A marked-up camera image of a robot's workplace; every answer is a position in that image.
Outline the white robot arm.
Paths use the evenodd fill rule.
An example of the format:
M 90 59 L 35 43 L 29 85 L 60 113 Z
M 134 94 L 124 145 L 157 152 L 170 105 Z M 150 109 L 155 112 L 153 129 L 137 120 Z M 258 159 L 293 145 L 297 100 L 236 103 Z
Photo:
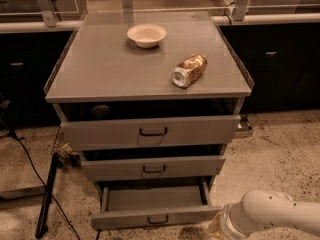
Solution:
M 218 240 L 245 240 L 251 234 L 278 227 L 320 236 L 320 204 L 298 202 L 283 192 L 252 190 L 230 203 L 208 225 Z

